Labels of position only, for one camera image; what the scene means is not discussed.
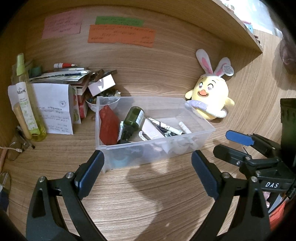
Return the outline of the orange jacket sleeve forearm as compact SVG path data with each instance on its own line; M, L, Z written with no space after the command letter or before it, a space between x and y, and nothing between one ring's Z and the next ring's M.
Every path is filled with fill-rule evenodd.
M270 229L274 231L287 214L287 202L283 202L270 216Z

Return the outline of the right hand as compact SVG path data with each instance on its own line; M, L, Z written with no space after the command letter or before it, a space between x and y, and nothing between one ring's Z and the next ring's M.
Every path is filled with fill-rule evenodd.
M270 202L268 201L268 199L269 199L269 196L270 196L270 192L263 191L263 196L265 198L266 207L269 208L270 207Z

